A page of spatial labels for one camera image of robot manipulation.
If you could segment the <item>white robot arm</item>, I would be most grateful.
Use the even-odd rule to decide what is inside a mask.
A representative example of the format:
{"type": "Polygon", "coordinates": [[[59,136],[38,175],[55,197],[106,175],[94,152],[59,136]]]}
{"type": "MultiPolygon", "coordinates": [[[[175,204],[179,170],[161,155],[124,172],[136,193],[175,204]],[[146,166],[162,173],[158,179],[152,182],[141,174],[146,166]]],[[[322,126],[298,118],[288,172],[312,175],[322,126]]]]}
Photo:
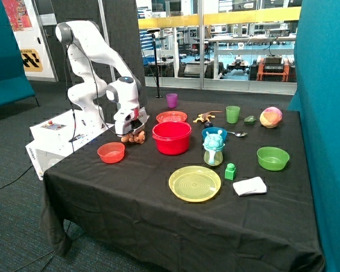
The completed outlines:
{"type": "Polygon", "coordinates": [[[106,125],[102,108],[94,100],[107,96],[108,100],[120,106],[113,117],[115,134],[126,136],[140,133],[148,120],[141,101],[141,83],[122,57],[105,42],[97,24],[88,20],[59,23],[56,36],[67,47],[73,73],[83,79],[82,83],[69,88],[68,96],[72,103],[81,108],[85,124],[96,129],[106,125]],[[95,73],[94,62],[114,67],[120,77],[106,83],[95,73]]]}

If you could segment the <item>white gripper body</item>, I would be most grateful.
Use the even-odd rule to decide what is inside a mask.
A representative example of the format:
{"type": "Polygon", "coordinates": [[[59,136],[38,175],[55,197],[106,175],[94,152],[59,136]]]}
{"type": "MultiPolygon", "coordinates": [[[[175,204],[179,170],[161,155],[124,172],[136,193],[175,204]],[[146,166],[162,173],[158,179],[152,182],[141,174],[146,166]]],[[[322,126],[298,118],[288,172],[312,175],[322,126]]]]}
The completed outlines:
{"type": "Polygon", "coordinates": [[[145,128],[147,113],[145,107],[125,109],[121,108],[114,115],[114,129],[118,136],[136,134],[145,128]]]}

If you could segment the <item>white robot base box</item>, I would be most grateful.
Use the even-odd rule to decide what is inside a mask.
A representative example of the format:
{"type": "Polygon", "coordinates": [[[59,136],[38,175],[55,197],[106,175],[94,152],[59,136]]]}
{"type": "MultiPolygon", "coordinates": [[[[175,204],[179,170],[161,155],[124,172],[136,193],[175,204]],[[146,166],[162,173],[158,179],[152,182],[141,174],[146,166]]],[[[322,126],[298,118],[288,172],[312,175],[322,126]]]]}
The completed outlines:
{"type": "Polygon", "coordinates": [[[81,110],[68,110],[30,127],[33,141],[27,154],[40,180],[44,172],[111,128],[93,123],[81,110]]]}

